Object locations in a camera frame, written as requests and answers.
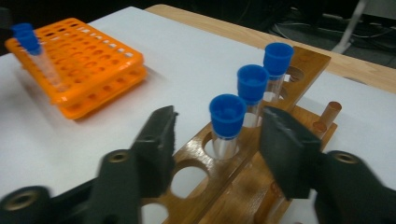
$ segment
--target blue cap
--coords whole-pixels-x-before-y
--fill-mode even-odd
[[[41,47],[30,23],[19,23],[11,27],[14,37],[30,54],[41,53]]]
[[[265,47],[264,67],[271,77],[276,79],[277,76],[282,76],[286,73],[293,53],[293,48],[284,43],[272,43]]]
[[[238,95],[247,105],[257,104],[264,95],[267,86],[268,71],[257,64],[248,64],[241,67],[238,76]]]
[[[247,106],[236,95],[222,94],[210,102],[209,111],[213,131],[221,137],[233,138],[242,129]]]

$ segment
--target clamp jaw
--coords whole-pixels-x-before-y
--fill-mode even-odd
[[[171,181],[176,115],[172,106],[154,111],[129,149],[105,155],[98,176],[74,189],[53,198],[39,186],[8,194],[0,222],[141,223],[141,199],[159,197]]]
[[[289,113],[263,110],[260,153],[287,199],[314,189],[319,223],[396,223],[396,191],[358,157],[320,152],[320,140]]]

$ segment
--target wooden peg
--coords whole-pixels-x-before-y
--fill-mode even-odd
[[[321,139],[327,132],[327,126],[322,121],[316,121],[312,123],[311,132]]]
[[[330,128],[332,122],[337,117],[338,113],[341,111],[343,107],[340,103],[331,101],[327,104],[325,110],[323,111],[322,115],[320,116],[319,121],[323,122],[327,128]]]

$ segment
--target white table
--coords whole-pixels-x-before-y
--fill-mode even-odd
[[[162,106],[174,105],[179,113],[176,148],[182,147],[209,122],[212,98],[236,94],[237,69],[262,63],[261,49],[133,7],[91,25],[141,51],[147,79],[90,117],[73,121],[48,103],[13,55],[0,57],[1,197],[33,185],[58,195],[94,178],[101,158],[128,148],[149,114]],[[330,101],[340,102],[343,110],[326,151],[363,158],[384,185],[396,189],[396,95],[325,71],[298,105],[320,114]],[[203,178],[185,174],[175,190],[188,188],[194,176]],[[158,213],[149,215],[155,219]],[[292,203],[282,222],[295,221],[316,222],[312,199]]]

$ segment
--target plastic test tube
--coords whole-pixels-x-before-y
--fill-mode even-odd
[[[289,68],[294,50],[284,43],[272,43],[265,47],[264,67],[270,74],[264,101],[276,103],[282,90],[284,75]]]
[[[238,95],[247,104],[244,127],[255,128],[259,124],[260,102],[267,86],[268,71],[257,64],[248,64],[238,72]]]
[[[238,134],[242,129],[247,106],[238,96],[222,94],[210,102],[209,111],[215,159],[230,159],[238,152]]]
[[[29,57],[44,74],[48,82],[57,91],[66,91],[66,86],[62,83],[61,77],[56,72],[55,67],[51,63],[46,51],[38,43],[33,27],[30,23],[19,23],[12,26],[14,37],[29,53]]]

